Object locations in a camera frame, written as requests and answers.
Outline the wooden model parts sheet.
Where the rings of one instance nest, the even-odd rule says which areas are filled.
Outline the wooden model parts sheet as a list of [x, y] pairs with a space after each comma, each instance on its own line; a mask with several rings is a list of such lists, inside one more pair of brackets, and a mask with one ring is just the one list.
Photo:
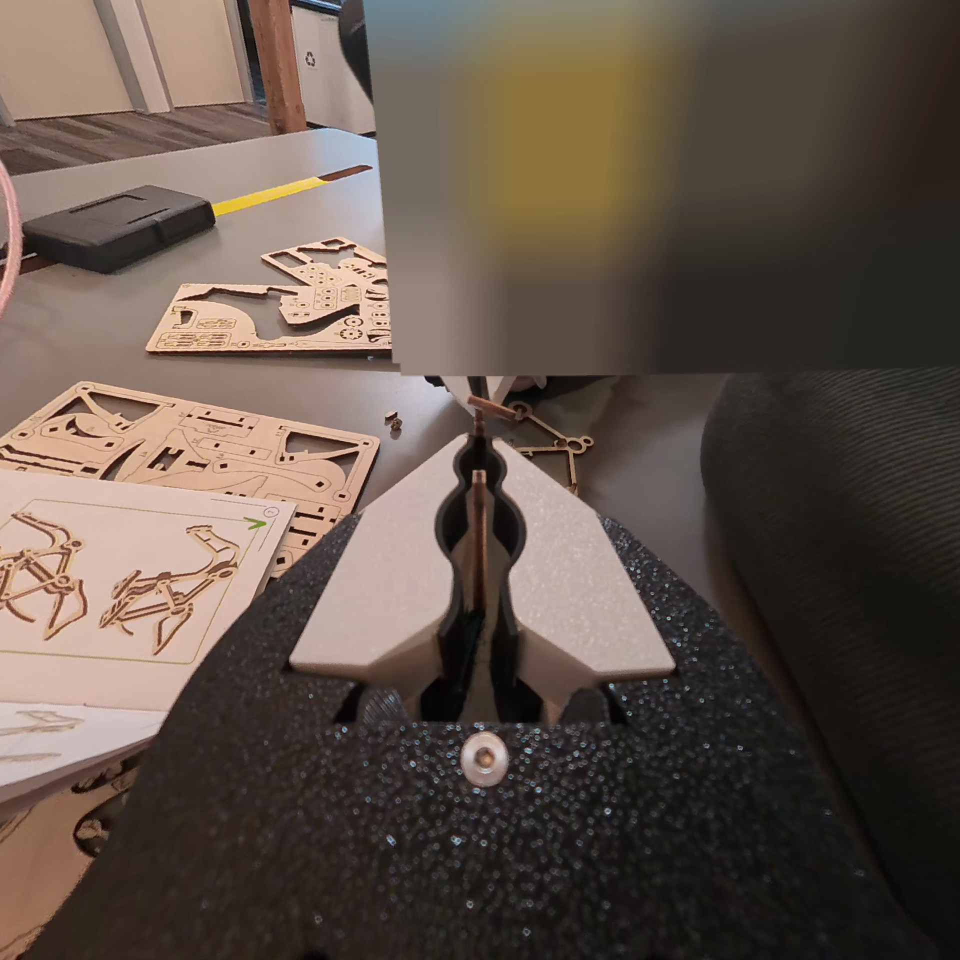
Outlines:
[[343, 320], [376, 336], [391, 332], [385, 255], [333, 237], [264, 253], [261, 261], [299, 284], [280, 306], [291, 327]]
[[79, 382], [2, 434], [1, 467], [293, 503], [278, 579], [354, 511], [378, 450], [373, 436]]
[[[250, 314], [227, 302], [273, 302], [287, 334], [264, 339]], [[148, 354], [390, 354], [389, 297], [345, 286], [182, 284], [146, 345]]]
[[106, 845], [142, 753], [2, 822], [1, 957], [18, 958]]

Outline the white cabinet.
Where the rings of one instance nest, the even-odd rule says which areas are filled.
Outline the white cabinet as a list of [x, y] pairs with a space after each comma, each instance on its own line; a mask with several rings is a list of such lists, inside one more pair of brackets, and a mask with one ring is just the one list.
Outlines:
[[3, 1], [1, 119], [252, 102], [234, 1]]

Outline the black chair back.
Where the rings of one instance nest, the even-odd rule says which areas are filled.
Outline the black chair back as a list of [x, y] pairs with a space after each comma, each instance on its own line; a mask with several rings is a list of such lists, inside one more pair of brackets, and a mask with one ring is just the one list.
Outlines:
[[342, 55], [352, 75], [372, 103], [373, 84], [363, 1], [342, 1], [338, 17]]

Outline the instruction sheet with green tick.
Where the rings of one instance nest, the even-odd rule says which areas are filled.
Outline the instruction sheet with green tick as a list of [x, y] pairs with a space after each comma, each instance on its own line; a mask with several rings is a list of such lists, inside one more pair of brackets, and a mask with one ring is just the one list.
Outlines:
[[163, 712], [263, 589], [296, 510], [8, 470], [1, 501], [2, 700]]

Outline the yellow tape strip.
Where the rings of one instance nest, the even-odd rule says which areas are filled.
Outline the yellow tape strip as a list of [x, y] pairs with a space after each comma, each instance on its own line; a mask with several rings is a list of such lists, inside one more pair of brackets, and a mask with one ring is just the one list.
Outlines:
[[217, 201], [212, 204], [212, 211], [217, 218], [225, 215], [249, 210], [277, 200], [296, 196], [306, 191], [325, 186], [332, 182], [332, 176], [309, 176], [300, 180], [284, 183], [258, 190], [240, 197]]

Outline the white instruction sheet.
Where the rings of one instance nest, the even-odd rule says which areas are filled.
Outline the white instruction sheet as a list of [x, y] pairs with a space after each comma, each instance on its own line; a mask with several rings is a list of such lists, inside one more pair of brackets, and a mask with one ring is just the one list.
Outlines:
[[148, 743], [165, 718], [166, 711], [2, 702], [2, 807], [20, 808], [125, 758]]

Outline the white recycling bin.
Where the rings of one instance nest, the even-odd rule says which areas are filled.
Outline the white recycling bin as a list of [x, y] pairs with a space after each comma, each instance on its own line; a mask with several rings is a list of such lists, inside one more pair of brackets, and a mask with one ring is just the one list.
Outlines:
[[339, 2], [291, 2], [305, 118], [312, 126], [373, 136], [374, 108], [344, 58], [339, 11]]

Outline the black plastic case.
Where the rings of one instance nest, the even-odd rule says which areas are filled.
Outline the black plastic case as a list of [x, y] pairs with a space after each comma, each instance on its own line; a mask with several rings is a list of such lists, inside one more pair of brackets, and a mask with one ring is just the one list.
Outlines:
[[143, 185], [23, 224], [25, 244], [56, 263], [111, 274], [215, 226], [211, 202]]

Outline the dark ribbed clothing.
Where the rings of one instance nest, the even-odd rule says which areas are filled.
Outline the dark ribbed clothing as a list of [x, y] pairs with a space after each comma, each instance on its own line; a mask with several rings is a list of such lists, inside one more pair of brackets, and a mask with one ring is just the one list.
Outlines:
[[701, 472], [888, 882], [958, 958], [958, 367], [732, 375]]

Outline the wooden triangular frame part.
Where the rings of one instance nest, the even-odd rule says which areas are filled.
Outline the wooden triangular frame part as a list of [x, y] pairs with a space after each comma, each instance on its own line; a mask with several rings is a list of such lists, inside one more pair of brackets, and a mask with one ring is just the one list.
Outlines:
[[509, 409], [514, 414], [516, 425], [527, 424], [533, 426], [543, 437], [536, 443], [523, 443], [510, 438], [508, 439], [508, 445], [520, 455], [531, 460], [536, 457], [554, 454], [563, 456], [566, 461], [566, 489], [570, 494], [578, 497], [580, 491], [577, 460], [578, 457], [594, 446], [594, 438], [589, 435], [568, 436], [563, 434], [534, 414], [533, 407], [523, 401], [511, 402]]

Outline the thin wooden model part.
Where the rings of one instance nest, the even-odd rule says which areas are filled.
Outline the thin wooden model part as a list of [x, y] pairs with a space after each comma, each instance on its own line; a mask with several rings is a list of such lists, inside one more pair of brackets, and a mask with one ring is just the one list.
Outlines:
[[472, 558], [471, 606], [480, 618], [487, 608], [487, 441], [484, 415], [474, 409], [474, 469], [470, 487], [470, 534]]

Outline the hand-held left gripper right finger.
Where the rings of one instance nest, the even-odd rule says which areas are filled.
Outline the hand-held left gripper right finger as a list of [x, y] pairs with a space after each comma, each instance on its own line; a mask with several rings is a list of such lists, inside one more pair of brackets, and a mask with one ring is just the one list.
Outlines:
[[676, 669], [598, 514], [493, 438], [486, 562], [482, 714], [561, 712], [579, 690]]

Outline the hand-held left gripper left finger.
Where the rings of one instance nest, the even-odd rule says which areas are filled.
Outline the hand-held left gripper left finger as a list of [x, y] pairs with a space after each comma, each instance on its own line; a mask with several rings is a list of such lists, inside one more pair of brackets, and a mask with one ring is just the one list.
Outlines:
[[438, 631], [451, 609], [454, 578], [468, 567], [466, 505], [438, 528], [461, 484], [457, 436], [375, 499], [337, 561], [294, 645], [294, 671], [395, 690], [417, 713], [442, 676]]

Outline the brown wooden post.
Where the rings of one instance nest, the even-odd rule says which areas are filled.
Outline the brown wooden post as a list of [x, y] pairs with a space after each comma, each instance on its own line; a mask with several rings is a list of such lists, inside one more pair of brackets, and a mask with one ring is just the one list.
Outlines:
[[308, 130], [288, 1], [249, 1], [261, 80], [274, 135]]

